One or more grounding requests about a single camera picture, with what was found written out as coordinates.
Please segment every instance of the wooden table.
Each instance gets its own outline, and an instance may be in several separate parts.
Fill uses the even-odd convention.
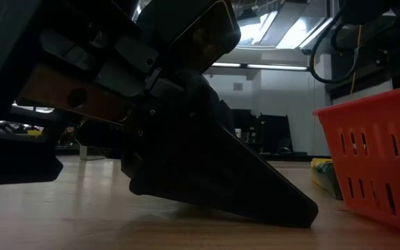
[[[275,164],[319,205],[312,228],[295,229],[137,197],[117,161],[61,160],[55,182],[0,186],[0,249],[400,249],[400,231],[349,212],[308,163]]]

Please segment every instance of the table surface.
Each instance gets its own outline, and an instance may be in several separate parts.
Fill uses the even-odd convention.
[[[308,163],[273,163],[319,205],[296,229],[135,196],[118,161],[60,159],[57,181],[0,185],[0,249],[400,249],[400,231],[348,211],[311,183]]]

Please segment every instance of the red plastic basket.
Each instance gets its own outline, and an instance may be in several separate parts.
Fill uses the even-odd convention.
[[[400,89],[315,115],[348,208],[400,228]]]

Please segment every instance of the green object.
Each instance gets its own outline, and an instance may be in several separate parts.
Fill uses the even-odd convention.
[[[312,172],[312,174],[315,175],[317,184],[321,188],[326,190],[334,198],[343,200],[333,162],[318,163],[316,167],[312,169]]]

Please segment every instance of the black cable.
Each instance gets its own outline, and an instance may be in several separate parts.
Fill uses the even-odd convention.
[[[338,39],[337,38],[338,38],[340,30],[342,30],[342,28],[344,26],[345,26],[344,23],[340,23],[334,29],[333,35],[331,36],[331,46],[333,47],[334,50],[336,50],[337,52],[340,52],[340,53],[347,53],[347,52],[353,53],[353,49],[342,48],[342,47],[338,46]]]
[[[333,21],[331,21],[330,24],[328,24],[328,26],[325,28],[325,30],[322,32],[322,34],[317,38],[316,43],[315,43],[314,47],[312,48],[311,55],[310,55],[310,73],[311,73],[311,75],[314,78],[316,78],[316,80],[318,80],[319,82],[322,82],[322,83],[325,83],[325,84],[341,83],[341,82],[347,80],[354,73],[354,71],[356,70],[356,66],[358,64],[359,48],[356,48],[354,50],[353,66],[351,67],[349,72],[345,76],[343,76],[342,78],[335,79],[335,80],[333,80],[333,79],[323,79],[322,77],[320,77],[316,73],[315,58],[316,58],[316,54],[317,54],[317,49],[319,48],[319,45],[322,43],[322,40],[328,35],[328,33],[330,32],[331,28],[340,19],[341,15],[342,15],[342,11],[343,11],[343,9],[341,9],[341,11],[339,11],[334,16]]]

